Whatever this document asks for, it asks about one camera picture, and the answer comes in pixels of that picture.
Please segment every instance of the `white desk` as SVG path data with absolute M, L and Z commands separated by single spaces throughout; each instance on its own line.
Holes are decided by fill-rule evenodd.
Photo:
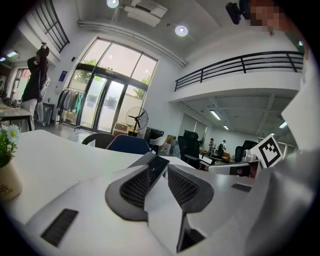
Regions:
M 83 145 L 44 130 L 24 132 L 14 158 L 23 188 L 20 195 L 5 204 L 5 209 L 26 224 L 71 186 L 125 169 L 141 156 Z M 191 167 L 177 157 L 163 158 L 171 164 Z
M 0 107 L 0 119 L 1 121 L 13 121 L 13 120 L 23 120 L 26 119 L 28 122 L 29 131 L 31 128 L 31 113 L 23 108 L 13 108 L 5 106 L 5 108 Z

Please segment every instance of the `black mesh grille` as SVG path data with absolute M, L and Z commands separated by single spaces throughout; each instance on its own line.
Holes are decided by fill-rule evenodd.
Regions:
M 168 168 L 168 185 L 180 206 L 194 198 L 200 190 L 197 184 L 170 168 Z
M 128 203 L 144 208 L 149 188 L 148 170 L 136 175 L 121 186 L 120 194 Z

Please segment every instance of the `glass door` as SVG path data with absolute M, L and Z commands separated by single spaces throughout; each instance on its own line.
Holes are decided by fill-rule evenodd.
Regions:
M 89 90 L 86 94 L 80 121 L 81 127 L 85 130 L 95 131 L 95 119 L 100 107 L 99 102 L 107 82 L 107 78 L 95 75 L 88 85 Z
M 126 88 L 127 86 L 121 81 L 94 75 L 83 103 L 81 128 L 93 132 L 111 133 Z
M 117 81 L 111 81 L 108 86 L 97 121 L 97 130 L 99 132 L 111 133 L 115 116 L 119 114 L 117 109 L 124 86 L 123 83 Z

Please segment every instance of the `balcony railing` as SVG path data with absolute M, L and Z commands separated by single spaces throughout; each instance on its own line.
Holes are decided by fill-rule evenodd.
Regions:
M 40 0 L 32 13 L 41 30 L 61 53 L 70 41 L 59 21 L 52 0 Z
M 266 51 L 241 55 L 205 66 L 175 81 L 175 90 L 230 73 L 250 73 L 257 70 L 282 70 L 301 73 L 303 53 L 298 51 Z

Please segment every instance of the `blue chair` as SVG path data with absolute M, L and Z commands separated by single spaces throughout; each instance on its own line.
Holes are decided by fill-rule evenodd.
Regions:
M 144 155 L 145 153 L 150 152 L 150 148 L 143 138 L 123 134 L 115 137 L 106 149 L 139 155 Z

